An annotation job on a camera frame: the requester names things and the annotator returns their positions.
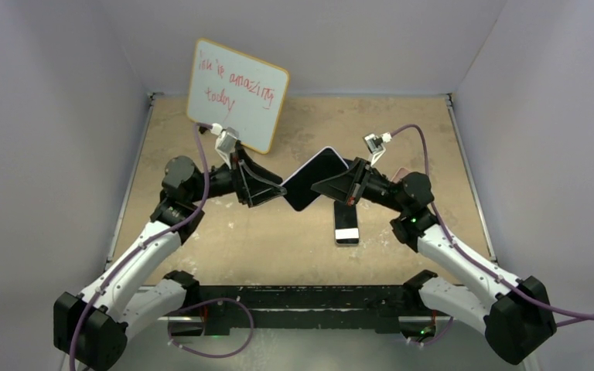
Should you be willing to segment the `phone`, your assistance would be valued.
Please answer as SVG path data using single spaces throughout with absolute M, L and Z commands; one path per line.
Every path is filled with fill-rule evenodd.
M 303 211 L 320 196 L 312 191 L 314 183 L 339 175 L 348 168 L 347 161 L 334 148 L 320 149 L 281 184 L 286 190 L 285 201 L 296 212 Z

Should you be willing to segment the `black smartphone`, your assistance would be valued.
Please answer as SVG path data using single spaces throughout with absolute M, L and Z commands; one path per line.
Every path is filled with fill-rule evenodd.
M 357 246 L 360 242 L 357 208 L 335 201 L 333 216 L 335 243 L 338 246 Z

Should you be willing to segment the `pink phone case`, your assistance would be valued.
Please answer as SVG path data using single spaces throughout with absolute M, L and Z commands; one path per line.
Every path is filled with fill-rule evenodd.
M 402 178 L 404 178 L 409 172 L 410 172 L 409 169 L 407 169 L 405 167 L 400 167 L 392 176 L 391 181 L 397 182 L 397 181 L 401 180 Z

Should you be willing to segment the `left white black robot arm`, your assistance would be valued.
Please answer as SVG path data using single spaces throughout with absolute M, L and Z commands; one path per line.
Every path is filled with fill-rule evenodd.
M 199 170 L 186 156 L 168 161 L 159 204 L 136 241 L 79 294 L 53 305 L 53 344 L 93 370 L 110 369 L 128 341 L 166 313 L 189 316 L 200 305 L 198 282 L 172 271 L 149 293 L 134 296 L 150 274 L 196 231 L 209 198 L 235 194 L 248 207 L 286 193 L 282 178 L 256 164 L 236 144 L 220 167 Z

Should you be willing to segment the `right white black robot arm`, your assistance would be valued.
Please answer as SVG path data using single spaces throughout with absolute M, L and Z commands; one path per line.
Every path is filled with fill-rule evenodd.
M 397 240 L 433 260 L 460 281 L 456 287 L 431 277 L 403 294 L 415 315 L 435 309 L 483 333 L 490 348 L 517 365 L 557 332 L 548 309 L 546 287 L 535 277 L 521 279 L 467 247 L 450 233 L 430 209 L 429 177 L 411 172 L 398 182 L 356 158 L 345 172 L 315 182 L 312 190 L 354 206 L 360 199 L 399 213 L 390 221 Z

